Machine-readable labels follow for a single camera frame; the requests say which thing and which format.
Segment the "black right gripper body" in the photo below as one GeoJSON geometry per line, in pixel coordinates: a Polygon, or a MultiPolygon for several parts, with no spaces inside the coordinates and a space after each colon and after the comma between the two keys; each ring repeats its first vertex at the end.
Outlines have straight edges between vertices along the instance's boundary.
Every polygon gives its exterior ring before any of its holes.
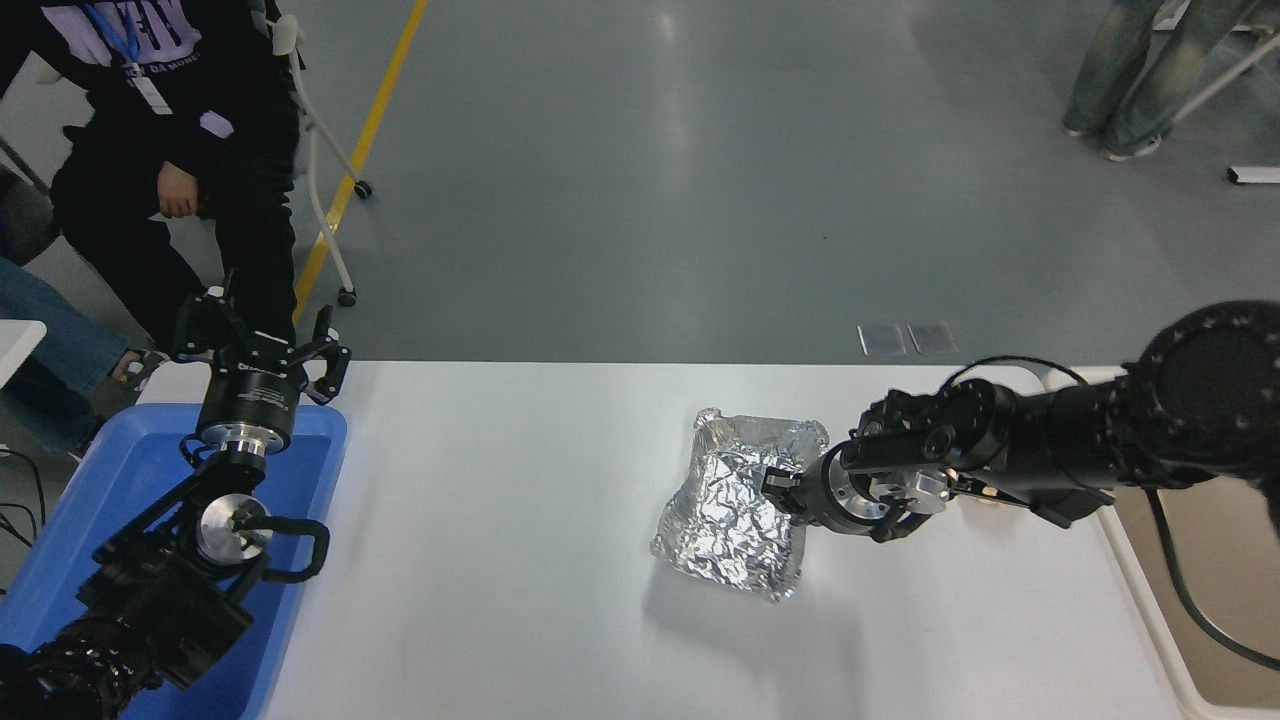
{"type": "Polygon", "coordinates": [[[840,457],[845,445],[836,445],[809,462],[797,486],[800,503],[810,524],[832,532],[863,532],[858,493],[840,457]]]}

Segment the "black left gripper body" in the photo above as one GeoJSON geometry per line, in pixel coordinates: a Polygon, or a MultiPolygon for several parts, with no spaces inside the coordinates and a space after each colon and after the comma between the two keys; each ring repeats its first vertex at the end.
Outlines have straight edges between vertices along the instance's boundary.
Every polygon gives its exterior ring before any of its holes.
{"type": "Polygon", "coordinates": [[[297,405],[306,383],[303,368],[282,374],[255,366],[210,366],[210,382],[198,415],[198,433],[214,427],[247,424],[278,436],[293,433],[297,405]]]}

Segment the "person's hand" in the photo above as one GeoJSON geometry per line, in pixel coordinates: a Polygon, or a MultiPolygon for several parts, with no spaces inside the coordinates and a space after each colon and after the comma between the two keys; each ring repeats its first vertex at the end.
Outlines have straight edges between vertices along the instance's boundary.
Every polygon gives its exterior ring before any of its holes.
{"type": "Polygon", "coordinates": [[[173,163],[160,165],[156,195],[157,210],[166,219],[182,219],[200,213],[197,178],[173,163]]]}

